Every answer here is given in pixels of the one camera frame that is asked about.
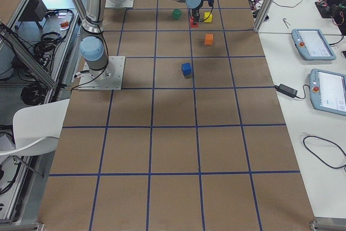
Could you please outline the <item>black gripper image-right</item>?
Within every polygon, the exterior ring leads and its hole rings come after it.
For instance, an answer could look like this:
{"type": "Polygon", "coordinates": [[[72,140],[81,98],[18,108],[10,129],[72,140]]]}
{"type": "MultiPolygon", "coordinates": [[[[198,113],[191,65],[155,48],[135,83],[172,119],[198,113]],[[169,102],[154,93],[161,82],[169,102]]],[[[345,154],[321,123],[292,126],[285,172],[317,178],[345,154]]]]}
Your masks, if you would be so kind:
{"type": "MultiPolygon", "coordinates": [[[[214,0],[201,0],[201,5],[203,5],[205,2],[208,3],[208,6],[213,8],[214,7],[214,0]]],[[[191,10],[191,18],[194,21],[195,20],[195,10],[192,9],[191,10]]],[[[200,19],[200,14],[199,14],[199,9],[196,10],[196,22],[199,23],[199,19],[200,19]]]]}

